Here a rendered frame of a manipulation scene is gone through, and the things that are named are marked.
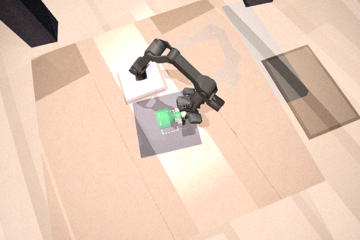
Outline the green glass bottle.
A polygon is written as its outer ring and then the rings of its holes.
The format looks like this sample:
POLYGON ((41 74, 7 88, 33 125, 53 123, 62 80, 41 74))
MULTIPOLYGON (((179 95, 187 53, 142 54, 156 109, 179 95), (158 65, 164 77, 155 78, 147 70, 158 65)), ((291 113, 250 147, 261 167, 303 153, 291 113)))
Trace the green glass bottle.
POLYGON ((156 111, 156 119, 159 128, 166 129, 173 126, 175 119, 183 118, 187 114, 186 111, 181 111, 177 113, 171 112, 168 108, 157 110, 156 111))

